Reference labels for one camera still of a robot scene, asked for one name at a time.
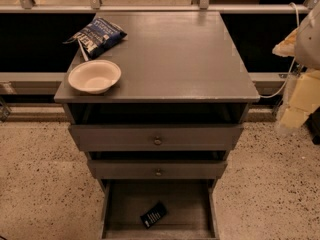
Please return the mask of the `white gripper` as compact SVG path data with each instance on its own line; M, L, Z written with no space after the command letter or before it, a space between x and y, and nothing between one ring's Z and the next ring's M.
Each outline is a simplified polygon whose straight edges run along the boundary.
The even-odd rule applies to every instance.
M297 29L278 43L272 53L294 57ZM293 132L300 128L320 107L320 70L308 69L299 77L290 76L283 94L283 103L276 116L278 132Z

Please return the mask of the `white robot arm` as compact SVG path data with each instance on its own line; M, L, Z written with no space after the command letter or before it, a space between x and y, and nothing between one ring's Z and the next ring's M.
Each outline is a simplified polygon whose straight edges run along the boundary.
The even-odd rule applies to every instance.
M286 87L284 104L277 115L281 128L298 129L320 107L320 3L272 49L272 53L293 57L307 68Z

